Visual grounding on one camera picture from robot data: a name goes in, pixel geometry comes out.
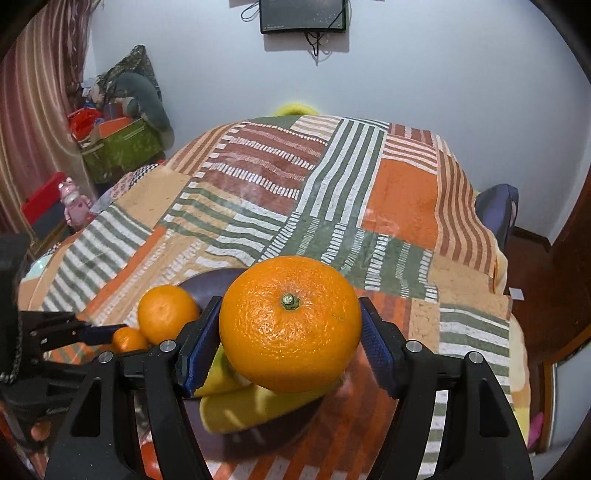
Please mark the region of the left hand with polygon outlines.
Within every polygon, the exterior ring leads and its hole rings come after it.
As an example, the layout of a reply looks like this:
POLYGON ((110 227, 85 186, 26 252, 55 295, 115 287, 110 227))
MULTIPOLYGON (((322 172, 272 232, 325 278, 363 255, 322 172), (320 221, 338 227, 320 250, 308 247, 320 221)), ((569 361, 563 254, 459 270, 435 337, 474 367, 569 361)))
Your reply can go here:
POLYGON ((44 442, 49 438, 50 431, 51 423, 49 421, 40 421, 31 427, 30 435, 35 442, 44 442))

